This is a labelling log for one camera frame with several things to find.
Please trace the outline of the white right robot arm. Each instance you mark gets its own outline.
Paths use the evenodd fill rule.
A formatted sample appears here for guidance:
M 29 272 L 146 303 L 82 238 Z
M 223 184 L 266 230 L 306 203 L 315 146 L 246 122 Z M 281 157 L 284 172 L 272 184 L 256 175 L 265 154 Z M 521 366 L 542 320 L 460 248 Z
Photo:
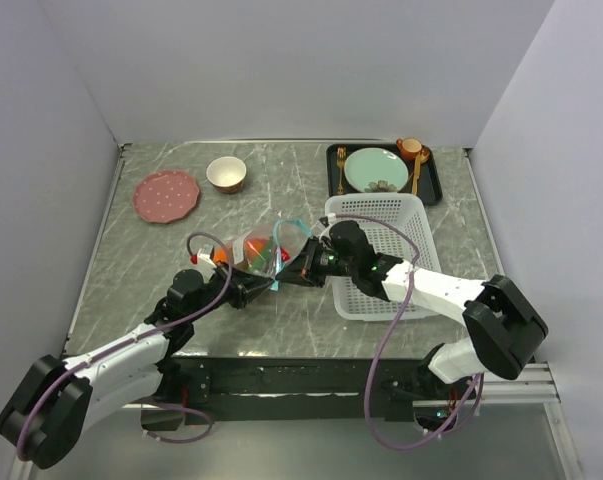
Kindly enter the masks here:
M 319 287 L 328 276 L 346 277 L 370 298 L 408 302 L 466 329 L 466 338 L 437 346 L 426 356 L 418 384 L 430 398 L 441 398 L 458 380 L 485 372 L 517 379 L 548 335 L 546 323 L 511 279 L 463 279 L 379 253 L 353 220 L 334 224 L 326 239 L 308 239 L 276 279 Z

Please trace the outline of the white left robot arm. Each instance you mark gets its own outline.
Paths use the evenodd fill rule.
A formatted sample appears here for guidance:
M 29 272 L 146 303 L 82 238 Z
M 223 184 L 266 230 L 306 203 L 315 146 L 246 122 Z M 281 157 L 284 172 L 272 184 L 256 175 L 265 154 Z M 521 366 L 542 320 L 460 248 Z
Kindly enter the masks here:
M 172 399 L 180 378 L 170 358 L 193 337 L 195 321 L 223 304 L 243 308 L 273 282 L 224 266 L 210 278 L 180 271 L 130 333 L 86 354 L 36 360 L 0 412 L 0 435 L 21 460 L 56 465 L 85 430 L 124 405 Z

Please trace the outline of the orange toy tangerine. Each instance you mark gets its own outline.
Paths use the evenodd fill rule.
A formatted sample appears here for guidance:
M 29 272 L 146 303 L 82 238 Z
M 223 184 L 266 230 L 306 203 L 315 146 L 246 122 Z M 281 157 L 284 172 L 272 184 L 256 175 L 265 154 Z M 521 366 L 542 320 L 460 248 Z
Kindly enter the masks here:
M 249 238 L 244 243 L 245 252 L 249 257 L 260 256 L 268 242 L 265 238 Z
M 212 261 L 215 264 L 225 263 L 227 265 L 232 265 L 234 263 L 232 248 L 229 245 L 226 245 L 224 248 L 216 248 L 212 256 Z

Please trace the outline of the clear zip top bag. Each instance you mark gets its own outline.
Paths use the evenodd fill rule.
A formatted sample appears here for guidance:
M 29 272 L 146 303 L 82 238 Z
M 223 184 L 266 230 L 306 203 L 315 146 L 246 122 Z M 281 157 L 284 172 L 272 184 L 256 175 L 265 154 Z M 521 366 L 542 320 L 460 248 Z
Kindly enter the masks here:
M 215 247 L 212 261 L 232 265 L 237 270 L 273 280 L 272 291 L 279 290 L 275 279 L 303 249 L 312 236 L 300 219 L 278 219 L 262 223 L 232 239 L 225 250 Z

